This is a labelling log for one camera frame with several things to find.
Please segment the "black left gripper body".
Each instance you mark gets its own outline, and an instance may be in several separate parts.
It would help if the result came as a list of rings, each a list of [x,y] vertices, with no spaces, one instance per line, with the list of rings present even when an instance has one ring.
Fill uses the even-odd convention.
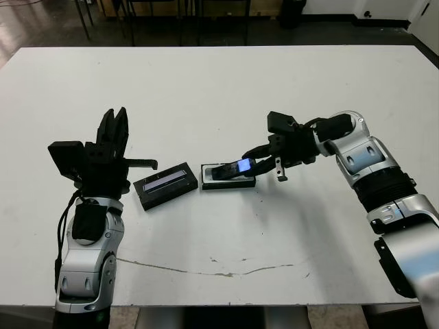
[[[120,199],[130,189],[130,168],[158,168],[155,159],[125,158],[126,142],[85,143],[86,167],[75,187],[84,197]]]

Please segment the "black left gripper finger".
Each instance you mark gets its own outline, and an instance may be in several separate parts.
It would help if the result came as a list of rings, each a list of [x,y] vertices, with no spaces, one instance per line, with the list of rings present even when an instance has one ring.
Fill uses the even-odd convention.
[[[115,117],[115,126],[113,134],[113,143],[115,158],[123,158],[128,142],[128,116],[125,107],[121,107],[117,116]]]
[[[113,141],[113,130],[115,124],[114,110],[109,109],[103,116],[97,129],[97,144],[110,143]]]

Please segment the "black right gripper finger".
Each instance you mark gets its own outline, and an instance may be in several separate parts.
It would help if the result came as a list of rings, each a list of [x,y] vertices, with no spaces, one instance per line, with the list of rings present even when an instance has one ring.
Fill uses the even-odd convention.
[[[270,145],[260,145],[247,151],[242,158],[267,158],[270,156]]]
[[[251,176],[258,176],[268,173],[276,168],[276,158],[270,156],[262,161],[256,162],[251,170]]]

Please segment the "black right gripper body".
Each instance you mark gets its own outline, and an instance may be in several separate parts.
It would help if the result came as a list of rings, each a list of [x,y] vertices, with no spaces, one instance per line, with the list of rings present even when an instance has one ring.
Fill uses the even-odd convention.
[[[274,158],[279,182],[287,181],[285,168],[310,164],[316,160],[316,142],[311,128],[298,128],[294,132],[272,134],[268,137],[269,155]]]

